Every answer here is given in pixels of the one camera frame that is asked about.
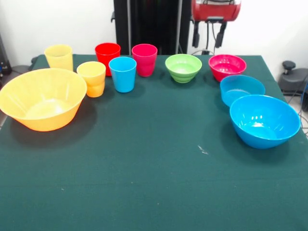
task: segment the white mark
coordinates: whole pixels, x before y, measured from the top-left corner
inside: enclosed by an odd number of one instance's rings
[[[200,151],[201,151],[203,154],[207,154],[207,155],[208,155],[208,153],[207,153],[206,151],[204,151],[204,149],[203,149],[202,147],[200,147],[200,145],[198,145],[198,148],[200,149]]]

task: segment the pink cup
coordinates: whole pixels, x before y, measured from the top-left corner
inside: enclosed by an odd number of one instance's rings
[[[139,44],[131,49],[137,62],[137,73],[142,77],[150,76],[155,69],[157,48],[151,44]]]

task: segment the bowl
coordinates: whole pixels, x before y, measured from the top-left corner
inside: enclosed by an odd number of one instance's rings
[[[212,56],[208,64],[217,81],[231,75],[240,75],[246,70],[246,62],[238,56],[219,54]]]
[[[249,146],[278,146],[300,129],[297,112],[287,103],[265,95],[243,96],[230,107],[230,117],[239,137]]]
[[[264,95],[265,87],[257,79],[249,76],[228,76],[220,82],[222,101],[230,107],[231,104],[245,95]]]
[[[87,92],[78,74],[58,68],[22,74],[0,91],[0,109],[36,131],[51,131],[68,124]]]
[[[176,82],[188,83],[198,74],[202,62],[190,54],[175,54],[166,59],[165,65]]]

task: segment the green bowl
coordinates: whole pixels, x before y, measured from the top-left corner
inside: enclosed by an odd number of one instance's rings
[[[176,82],[188,83],[198,74],[202,62],[190,54],[175,54],[167,58],[165,65]]]

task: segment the light blue bowl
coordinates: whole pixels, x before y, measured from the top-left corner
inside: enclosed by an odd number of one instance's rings
[[[230,107],[230,105],[245,95],[264,95],[265,87],[257,79],[236,75],[225,77],[220,83],[220,92],[222,101]]]
[[[233,126],[241,139],[253,148],[278,146],[300,129],[297,112],[287,103],[265,95],[248,95],[230,107]]]
[[[129,57],[117,57],[109,62],[112,80],[118,92],[126,93],[134,89],[137,63]]]

